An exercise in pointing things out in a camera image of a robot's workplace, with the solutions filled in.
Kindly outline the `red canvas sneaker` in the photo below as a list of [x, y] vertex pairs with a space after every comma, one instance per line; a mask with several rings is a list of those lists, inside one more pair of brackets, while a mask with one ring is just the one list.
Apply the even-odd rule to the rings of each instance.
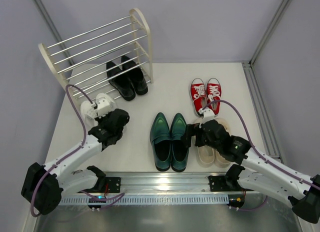
[[202, 109], [207, 104], [205, 84], [202, 79], [195, 78], [190, 85], [190, 96], [193, 108], [198, 117], [202, 117]]
[[[207, 103], [221, 100], [222, 88], [220, 82], [216, 78], [210, 78], [206, 85]], [[209, 108], [217, 116], [220, 112], [220, 102], [212, 103]]]

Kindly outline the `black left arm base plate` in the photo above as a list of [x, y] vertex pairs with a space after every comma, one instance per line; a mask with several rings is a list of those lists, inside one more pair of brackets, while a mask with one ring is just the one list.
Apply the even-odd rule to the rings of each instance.
[[87, 193], [120, 193], [121, 177], [101, 177], [92, 188], [84, 189]]

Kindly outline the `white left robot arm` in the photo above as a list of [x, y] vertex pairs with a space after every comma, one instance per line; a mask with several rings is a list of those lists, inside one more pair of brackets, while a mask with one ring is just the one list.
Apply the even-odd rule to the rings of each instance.
[[115, 145], [123, 136], [129, 122], [129, 113], [115, 109], [98, 120], [85, 138], [54, 160], [29, 166], [21, 195], [30, 202], [34, 217], [51, 213], [64, 197], [82, 192], [98, 193], [104, 190], [106, 174], [94, 165], [77, 172], [77, 168], [108, 146]]

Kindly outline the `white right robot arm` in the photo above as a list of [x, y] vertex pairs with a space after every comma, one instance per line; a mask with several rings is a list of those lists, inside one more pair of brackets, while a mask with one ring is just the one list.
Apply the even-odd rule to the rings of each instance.
[[225, 174], [232, 190], [249, 189], [282, 202], [299, 218], [316, 224], [320, 219], [320, 176], [293, 170], [258, 151], [242, 137], [230, 135], [216, 120], [188, 124], [181, 140], [189, 148], [208, 146], [232, 163]]

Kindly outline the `white sneaker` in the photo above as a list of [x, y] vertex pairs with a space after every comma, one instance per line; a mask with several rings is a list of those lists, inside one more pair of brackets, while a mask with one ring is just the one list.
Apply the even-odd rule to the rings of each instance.
[[105, 116], [103, 116], [103, 117], [94, 118], [94, 109], [96, 109], [96, 108], [97, 108], [96, 107], [96, 100], [93, 103], [90, 103], [87, 100], [87, 101], [82, 102], [80, 105], [80, 114], [81, 114], [81, 117], [82, 117], [82, 119], [88, 129], [91, 129], [91, 128], [97, 126], [98, 120], [105, 117]]

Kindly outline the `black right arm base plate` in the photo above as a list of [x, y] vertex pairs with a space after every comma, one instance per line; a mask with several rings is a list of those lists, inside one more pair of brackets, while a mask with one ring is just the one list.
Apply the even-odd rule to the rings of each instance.
[[211, 192], [227, 192], [229, 187], [224, 175], [209, 175], [209, 188]]

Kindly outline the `beige lace sneaker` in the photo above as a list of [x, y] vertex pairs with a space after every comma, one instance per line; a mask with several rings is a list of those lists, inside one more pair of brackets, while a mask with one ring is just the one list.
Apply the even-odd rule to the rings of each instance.
[[[224, 129], [226, 130], [226, 132], [228, 132], [229, 134], [231, 134], [231, 128], [230, 125], [228, 124], [228, 122], [224, 119], [224, 118], [216, 118], [215, 119], [220, 125], [222, 125], [224, 127]], [[230, 166], [231, 162], [226, 160], [224, 157], [222, 157], [220, 155], [220, 153], [216, 150], [213, 149], [214, 152], [214, 164], [219, 167], [219, 168], [227, 168]]]
[[209, 146], [201, 146], [196, 148], [196, 159], [201, 167], [210, 167], [215, 160], [215, 151]]

